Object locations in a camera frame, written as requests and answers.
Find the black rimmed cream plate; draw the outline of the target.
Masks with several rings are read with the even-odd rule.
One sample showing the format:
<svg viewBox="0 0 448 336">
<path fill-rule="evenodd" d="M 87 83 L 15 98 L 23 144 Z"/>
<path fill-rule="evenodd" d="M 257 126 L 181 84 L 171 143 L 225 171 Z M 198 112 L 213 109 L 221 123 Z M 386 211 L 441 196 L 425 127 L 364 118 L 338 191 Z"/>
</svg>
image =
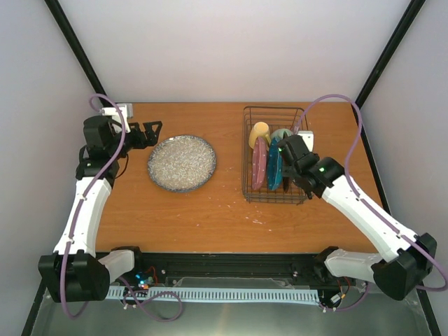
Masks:
<svg viewBox="0 0 448 336">
<path fill-rule="evenodd" d="M 282 186 L 283 186 L 283 191 L 285 193 L 287 193 L 289 191 L 290 185 L 291 185 L 290 177 L 289 176 L 284 176 L 282 178 Z"/>
</svg>

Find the teal blue plate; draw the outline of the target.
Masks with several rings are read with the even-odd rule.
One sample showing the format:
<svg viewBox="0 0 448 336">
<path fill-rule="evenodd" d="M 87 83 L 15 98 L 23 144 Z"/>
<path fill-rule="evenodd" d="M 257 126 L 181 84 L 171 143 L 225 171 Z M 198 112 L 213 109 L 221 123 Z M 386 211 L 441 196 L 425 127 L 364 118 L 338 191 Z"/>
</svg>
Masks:
<svg viewBox="0 0 448 336">
<path fill-rule="evenodd" d="M 279 140 L 274 137 L 268 151 L 267 159 L 267 188 L 268 190 L 276 190 L 282 183 L 282 169 L 283 159 L 281 157 L 279 147 L 277 146 Z"/>
</svg>

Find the speckled large stoneware plate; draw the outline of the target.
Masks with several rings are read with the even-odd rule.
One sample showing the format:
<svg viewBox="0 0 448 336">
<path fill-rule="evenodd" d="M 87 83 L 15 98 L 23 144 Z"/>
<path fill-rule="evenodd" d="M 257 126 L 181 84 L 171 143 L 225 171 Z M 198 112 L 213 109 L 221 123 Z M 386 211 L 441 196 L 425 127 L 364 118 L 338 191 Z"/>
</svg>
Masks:
<svg viewBox="0 0 448 336">
<path fill-rule="evenodd" d="M 205 139 L 189 134 L 172 136 L 159 143 L 148 159 L 148 175 L 160 188 L 189 193 L 213 176 L 216 152 Z"/>
</svg>

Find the mint green ceramic bowl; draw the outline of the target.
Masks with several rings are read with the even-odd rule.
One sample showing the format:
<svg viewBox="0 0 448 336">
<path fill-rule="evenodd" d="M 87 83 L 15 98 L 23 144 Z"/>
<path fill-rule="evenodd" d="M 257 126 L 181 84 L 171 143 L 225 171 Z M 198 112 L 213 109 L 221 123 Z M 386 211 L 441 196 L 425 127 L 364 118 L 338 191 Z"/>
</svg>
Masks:
<svg viewBox="0 0 448 336">
<path fill-rule="evenodd" d="M 270 134 L 270 139 L 271 140 L 276 139 L 277 141 L 280 141 L 282 139 L 285 139 L 286 137 L 290 137 L 292 134 L 293 133 L 290 129 L 286 128 L 276 129 L 273 131 L 273 133 Z"/>
</svg>

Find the pink polka dot plate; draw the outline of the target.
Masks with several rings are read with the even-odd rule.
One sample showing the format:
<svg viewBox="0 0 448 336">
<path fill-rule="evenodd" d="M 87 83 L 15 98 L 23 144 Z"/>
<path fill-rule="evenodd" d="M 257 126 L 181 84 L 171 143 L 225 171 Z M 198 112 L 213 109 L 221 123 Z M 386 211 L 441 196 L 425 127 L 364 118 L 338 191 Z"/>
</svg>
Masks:
<svg viewBox="0 0 448 336">
<path fill-rule="evenodd" d="M 265 180 L 267 166 L 267 143 L 261 136 L 255 140 L 252 155 L 252 182 L 253 190 L 259 190 Z"/>
</svg>

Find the yellow ceramic mug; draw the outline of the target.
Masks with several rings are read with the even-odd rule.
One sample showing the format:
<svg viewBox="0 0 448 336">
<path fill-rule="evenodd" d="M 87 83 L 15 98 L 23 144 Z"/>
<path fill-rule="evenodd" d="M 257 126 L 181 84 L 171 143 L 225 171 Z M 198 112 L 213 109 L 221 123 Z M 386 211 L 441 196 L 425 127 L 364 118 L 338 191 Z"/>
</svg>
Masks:
<svg viewBox="0 0 448 336">
<path fill-rule="evenodd" d="M 248 145 L 250 148 L 254 149 L 258 137 L 264 139 L 268 146 L 271 144 L 270 126 L 266 122 L 257 122 L 252 127 L 248 138 Z"/>
</svg>

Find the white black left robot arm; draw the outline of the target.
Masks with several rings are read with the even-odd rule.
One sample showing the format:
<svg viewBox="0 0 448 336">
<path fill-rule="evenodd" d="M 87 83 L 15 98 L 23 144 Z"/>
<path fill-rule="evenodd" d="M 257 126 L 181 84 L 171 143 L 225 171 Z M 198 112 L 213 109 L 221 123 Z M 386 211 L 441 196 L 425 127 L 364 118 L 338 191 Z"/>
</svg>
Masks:
<svg viewBox="0 0 448 336">
<path fill-rule="evenodd" d="M 55 302 L 104 300 L 109 285 L 122 275 L 139 281 L 146 273 L 137 246 L 114 248 L 96 257 L 95 243 L 102 212 L 118 176 L 120 158 L 133 149 L 158 142 L 162 123 L 132 122 L 122 126 L 111 116 L 83 123 L 85 146 L 76 168 L 76 196 L 64 232 L 52 254 L 38 262 L 42 282 Z"/>
</svg>

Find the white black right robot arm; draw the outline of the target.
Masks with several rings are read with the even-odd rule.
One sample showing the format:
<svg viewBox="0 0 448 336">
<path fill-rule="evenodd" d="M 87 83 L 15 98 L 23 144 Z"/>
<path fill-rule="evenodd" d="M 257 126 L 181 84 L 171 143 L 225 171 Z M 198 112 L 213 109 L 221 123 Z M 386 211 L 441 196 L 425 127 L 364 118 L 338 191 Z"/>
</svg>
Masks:
<svg viewBox="0 0 448 336">
<path fill-rule="evenodd" d="M 335 246 L 316 257 L 315 272 L 322 280 L 350 277 L 368 281 L 394 300 L 403 300 L 429 275 L 437 242 L 417 235 L 370 199 L 349 175 L 347 167 L 313 152 L 310 131 L 258 136 L 253 142 L 251 186 L 270 190 L 288 181 L 308 198 L 318 197 L 347 217 L 374 245 L 376 253 L 355 253 Z"/>
</svg>

